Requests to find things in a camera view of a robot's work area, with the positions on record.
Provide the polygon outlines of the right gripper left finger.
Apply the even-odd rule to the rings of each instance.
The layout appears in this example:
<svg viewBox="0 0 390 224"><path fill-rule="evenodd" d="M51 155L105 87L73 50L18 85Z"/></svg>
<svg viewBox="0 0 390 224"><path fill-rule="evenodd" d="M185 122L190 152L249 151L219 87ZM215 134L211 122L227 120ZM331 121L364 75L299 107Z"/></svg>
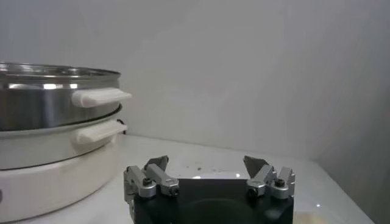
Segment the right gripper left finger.
<svg viewBox="0 0 390 224"><path fill-rule="evenodd" d="M130 213L135 213L135 198L151 199L160 192L169 197L176 197L180 192L179 180L166 172L169 157L167 155L151 158L142 169L128 166L123 172L124 200L129 205Z"/></svg>

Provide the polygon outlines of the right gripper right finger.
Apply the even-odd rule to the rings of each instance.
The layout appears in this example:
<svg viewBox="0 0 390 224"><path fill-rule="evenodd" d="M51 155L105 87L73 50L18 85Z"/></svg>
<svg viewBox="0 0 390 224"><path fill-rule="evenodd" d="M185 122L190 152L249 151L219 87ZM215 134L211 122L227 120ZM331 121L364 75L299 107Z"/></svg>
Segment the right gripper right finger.
<svg viewBox="0 0 390 224"><path fill-rule="evenodd" d="M259 198L266 194L279 200L294 197L296 176L292 169L282 167L277 172L266 160L251 156L245 156L243 162L250 176L246 181L249 197Z"/></svg>

